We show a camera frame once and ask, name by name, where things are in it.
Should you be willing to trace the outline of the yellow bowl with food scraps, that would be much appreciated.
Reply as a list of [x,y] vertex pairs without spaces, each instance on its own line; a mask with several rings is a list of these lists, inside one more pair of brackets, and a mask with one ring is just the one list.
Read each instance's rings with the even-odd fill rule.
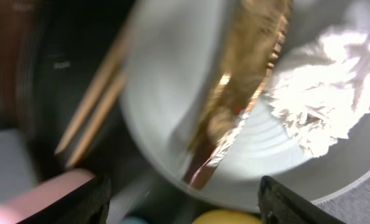
[[232,210],[211,210],[198,216],[192,224],[262,224],[255,216]]

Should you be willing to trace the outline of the white tissue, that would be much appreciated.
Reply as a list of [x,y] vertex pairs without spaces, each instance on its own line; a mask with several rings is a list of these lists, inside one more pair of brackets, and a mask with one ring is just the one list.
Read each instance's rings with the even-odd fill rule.
[[330,27],[293,49],[263,91],[271,114],[310,157],[321,157],[370,113],[370,31]]

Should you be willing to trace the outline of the lower wooden chopstick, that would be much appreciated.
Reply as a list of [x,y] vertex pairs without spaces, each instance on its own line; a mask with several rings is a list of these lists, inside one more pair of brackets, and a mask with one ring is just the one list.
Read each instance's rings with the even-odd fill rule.
[[92,83],[90,92],[84,96],[84,101],[77,108],[60,144],[55,150],[57,154],[62,152],[76,135],[85,118],[90,118],[78,143],[65,163],[66,168],[72,168],[78,164],[87,152],[108,113],[116,103],[127,79],[128,74],[120,72],[108,80],[106,84],[102,84],[101,81]]

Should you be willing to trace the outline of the wooden chopstick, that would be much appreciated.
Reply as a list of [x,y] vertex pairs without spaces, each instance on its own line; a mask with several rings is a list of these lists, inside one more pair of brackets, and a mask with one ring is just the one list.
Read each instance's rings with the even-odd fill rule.
[[127,79],[128,74],[120,72],[108,80],[106,84],[102,84],[101,81],[92,83],[90,92],[84,96],[84,101],[77,108],[60,144],[55,150],[57,154],[62,152],[76,135],[85,118],[90,118],[78,143],[65,163],[66,168],[72,168],[78,164],[87,152],[108,113],[116,103]]
[[89,84],[75,114],[73,115],[64,135],[62,136],[55,153],[61,153],[69,145],[88,114],[95,111],[90,118],[78,146],[74,150],[74,157],[81,156],[91,143],[96,132],[102,125],[107,113],[110,111],[113,102],[121,91],[125,77],[114,78],[122,61],[128,51],[128,41],[131,23],[126,22],[115,37],[105,58],[100,64],[92,82]]

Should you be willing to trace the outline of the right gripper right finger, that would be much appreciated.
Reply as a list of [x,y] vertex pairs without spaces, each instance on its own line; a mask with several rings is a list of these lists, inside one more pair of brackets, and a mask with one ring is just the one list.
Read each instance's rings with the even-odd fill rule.
[[258,203],[264,224],[345,224],[270,176],[260,180]]

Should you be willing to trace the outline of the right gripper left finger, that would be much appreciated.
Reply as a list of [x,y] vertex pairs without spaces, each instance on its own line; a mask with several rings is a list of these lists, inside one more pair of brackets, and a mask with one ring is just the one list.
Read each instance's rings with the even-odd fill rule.
[[19,224],[106,224],[110,199],[110,179],[98,176]]

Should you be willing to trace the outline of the grey plastic dishwasher rack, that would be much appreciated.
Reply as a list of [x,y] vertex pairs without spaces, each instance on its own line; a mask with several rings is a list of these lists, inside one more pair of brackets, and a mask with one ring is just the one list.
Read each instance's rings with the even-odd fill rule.
[[0,131],[0,202],[38,184],[29,151],[15,129]]

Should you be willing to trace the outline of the upper wooden chopstick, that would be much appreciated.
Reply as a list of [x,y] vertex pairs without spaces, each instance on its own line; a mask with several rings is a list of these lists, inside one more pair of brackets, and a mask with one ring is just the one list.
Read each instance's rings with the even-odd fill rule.
[[73,115],[64,135],[62,136],[55,153],[61,153],[69,145],[88,114],[95,111],[90,118],[78,146],[74,150],[74,157],[81,156],[91,143],[96,132],[102,125],[107,113],[110,111],[113,102],[121,91],[125,77],[114,78],[122,61],[128,51],[128,41],[131,23],[126,22],[115,37],[105,58],[100,64],[92,82],[89,84],[75,114]]

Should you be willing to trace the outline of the round black tray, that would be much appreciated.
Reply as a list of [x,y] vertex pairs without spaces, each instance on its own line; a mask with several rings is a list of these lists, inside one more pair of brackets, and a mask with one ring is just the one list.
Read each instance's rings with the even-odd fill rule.
[[[45,178],[61,174],[54,155],[75,109],[133,1],[46,1],[26,42],[19,75],[21,124]],[[191,223],[207,205],[179,191],[140,154],[114,105],[80,169],[111,181],[106,223]]]

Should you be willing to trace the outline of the grey round plate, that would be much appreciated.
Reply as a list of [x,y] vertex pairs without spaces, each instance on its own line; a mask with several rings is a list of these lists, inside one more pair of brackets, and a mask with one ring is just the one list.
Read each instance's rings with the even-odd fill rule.
[[313,203],[332,200],[370,177],[370,113],[312,158],[288,138],[266,102],[253,108],[234,147],[202,190],[183,175],[203,86],[232,1],[146,1],[135,27],[121,109],[145,159],[169,182],[211,204],[255,212],[260,178],[271,175]]

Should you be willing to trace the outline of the gold snack wrapper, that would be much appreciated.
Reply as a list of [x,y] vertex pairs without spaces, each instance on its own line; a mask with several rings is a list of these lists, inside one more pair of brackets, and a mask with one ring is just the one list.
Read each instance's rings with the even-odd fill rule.
[[194,135],[183,177],[202,189],[250,116],[286,39],[292,0],[237,2],[215,77]]

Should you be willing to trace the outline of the pink plastic cup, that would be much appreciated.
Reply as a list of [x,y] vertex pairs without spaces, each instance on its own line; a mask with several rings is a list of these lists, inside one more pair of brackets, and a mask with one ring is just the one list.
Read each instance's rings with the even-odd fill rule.
[[41,183],[7,202],[0,203],[0,224],[19,223],[73,192],[95,175],[74,169]]

